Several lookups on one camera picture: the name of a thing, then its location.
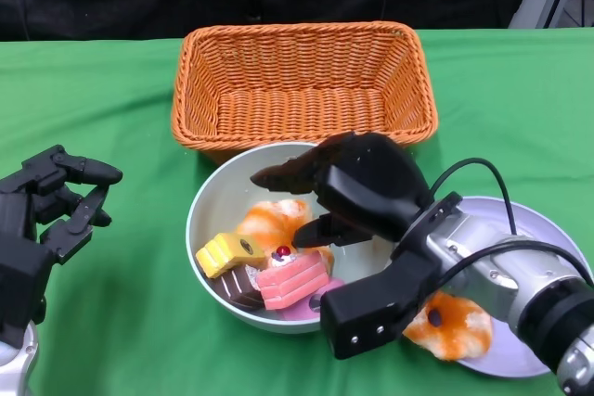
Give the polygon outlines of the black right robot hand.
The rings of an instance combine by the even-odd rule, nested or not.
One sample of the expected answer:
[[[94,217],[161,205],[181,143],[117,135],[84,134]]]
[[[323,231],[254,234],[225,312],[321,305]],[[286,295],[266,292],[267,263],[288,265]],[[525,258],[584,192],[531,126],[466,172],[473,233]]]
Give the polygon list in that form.
[[[433,202],[409,154],[381,134],[338,134],[251,180],[271,192],[316,194],[326,213],[295,232],[298,248],[348,246],[374,236],[401,248],[381,272],[334,288],[320,301],[322,332],[340,360],[399,338],[441,274],[435,254],[404,240]]]

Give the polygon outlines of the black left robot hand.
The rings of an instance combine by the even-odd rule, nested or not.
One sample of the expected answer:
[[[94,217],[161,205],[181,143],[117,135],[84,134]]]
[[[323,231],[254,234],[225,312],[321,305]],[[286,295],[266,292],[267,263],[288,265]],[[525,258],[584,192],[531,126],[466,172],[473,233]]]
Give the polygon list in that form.
[[[45,319],[51,270],[107,227],[103,205],[122,172],[56,145],[1,181],[1,340],[19,349],[27,326]]]

